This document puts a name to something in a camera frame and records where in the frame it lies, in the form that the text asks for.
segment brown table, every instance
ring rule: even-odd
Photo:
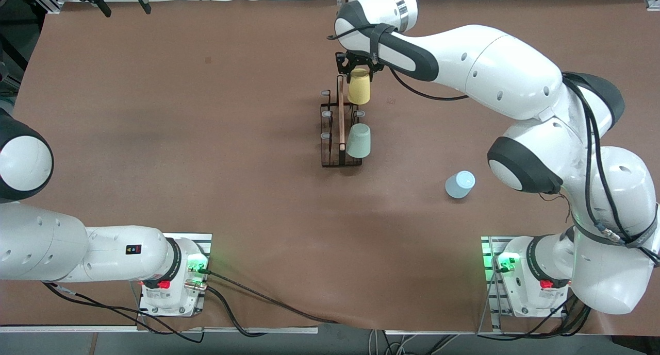
[[[116,4],[105,19],[67,4],[47,16],[16,115],[48,139],[56,167],[27,203],[90,226],[212,232],[217,272],[338,322],[420,331],[478,327],[482,235],[567,227],[565,203],[512,191],[488,169],[486,151],[511,120],[471,100],[422,99],[387,72],[375,76],[364,107],[371,155],[357,169],[321,168],[319,92],[333,88],[333,53],[341,50],[325,40],[333,1],[152,6],[144,15],[136,4]],[[660,15],[642,0],[442,0],[420,8],[411,35],[494,26],[564,70],[613,81],[628,108],[604,144],[629,148],[660,174]],[[459,170],[474,172],[476,188],[450,200],[443,183]],[[76,287],[134,305],[125,282]],[[660,335],[658,289],[656,273],[634,313],[593,315],[585,330]],[[223,291],[244,326],[314,324]],[[35,282],[0,283],[0,301],[2,324],[127,324],[59,301]],[[229,326],[214,299],[198,317],[172,322]]]

